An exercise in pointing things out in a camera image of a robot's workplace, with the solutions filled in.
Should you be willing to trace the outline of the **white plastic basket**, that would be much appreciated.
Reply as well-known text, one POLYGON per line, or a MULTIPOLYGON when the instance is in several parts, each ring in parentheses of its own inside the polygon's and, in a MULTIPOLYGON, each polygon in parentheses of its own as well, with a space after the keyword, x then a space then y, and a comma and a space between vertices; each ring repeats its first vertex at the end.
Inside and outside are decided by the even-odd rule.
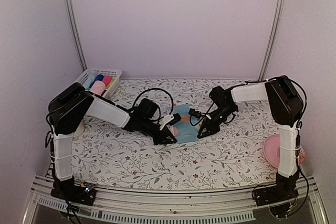
POLYGON ((119 69, 87 69, 74 82, 111 100, 119 86, 122 71, 119 69))

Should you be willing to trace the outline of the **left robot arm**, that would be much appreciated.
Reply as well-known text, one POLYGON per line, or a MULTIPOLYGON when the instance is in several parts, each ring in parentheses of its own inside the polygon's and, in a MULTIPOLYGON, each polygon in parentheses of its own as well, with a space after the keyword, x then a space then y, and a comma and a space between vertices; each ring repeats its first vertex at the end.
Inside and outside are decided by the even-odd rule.
POLYGON ((57 190, 67 200, 78 195, 73 185, 71 167, 72 140, 85 116, 104 120, 129 132, 140 132, 153 139, 154 145, 176 143, 170 125, 181 120, 178 113, 153 120, 158 105, 144 98, 139 105, 126 109, 100 95, 87 91, 80 83, 74 82, 56 96, 48 106, 46 120, 50 125, 54 147, 55 180, 60 182, 57 190))

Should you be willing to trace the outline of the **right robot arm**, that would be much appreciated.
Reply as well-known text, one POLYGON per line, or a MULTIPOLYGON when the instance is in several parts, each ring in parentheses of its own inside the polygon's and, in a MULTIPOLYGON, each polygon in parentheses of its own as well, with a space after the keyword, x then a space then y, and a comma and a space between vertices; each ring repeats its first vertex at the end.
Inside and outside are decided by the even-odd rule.
POLYGON ((212 88, 209 97, 217 106, 206 112, 201 120, 197 138, 212 136, 220 131, 229 116, 238 111, 238 104, 249 101, 268 101, 274 122, 280 136, 280 160, 276 173, 276 186, 271 196, 276 201, 284 200, 296 186, 300 175, 298 155, 300 147, 299 130, 301 118, 307 108, 307 97, 301 97, 295 81, 287 76, 239 84, 227 89, 212 88))

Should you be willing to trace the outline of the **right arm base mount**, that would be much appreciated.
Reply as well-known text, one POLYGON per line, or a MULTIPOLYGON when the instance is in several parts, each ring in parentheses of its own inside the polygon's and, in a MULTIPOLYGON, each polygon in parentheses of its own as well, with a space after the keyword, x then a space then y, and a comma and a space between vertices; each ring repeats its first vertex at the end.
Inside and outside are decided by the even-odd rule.
POLYGON ((278 186, 257 185, 251 192, 253 200, 257 206, 270 205, 281 201, 294 199, 299 196, 296 187, 288 191, 281 190, 278 186))

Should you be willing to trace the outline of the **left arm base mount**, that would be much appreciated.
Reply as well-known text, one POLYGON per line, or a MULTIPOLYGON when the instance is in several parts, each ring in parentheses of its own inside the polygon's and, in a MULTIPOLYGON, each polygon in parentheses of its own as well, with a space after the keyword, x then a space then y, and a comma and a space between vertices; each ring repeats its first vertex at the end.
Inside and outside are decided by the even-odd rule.
POLYGON ((97 191, 95 189, 87 189, 86 186, 76 185, 74 178, 64 181, 55 180, 50 193, 51 196, 63 199, 66 202, 74 202, 87 206, 93 206, 96 194, 97 191))

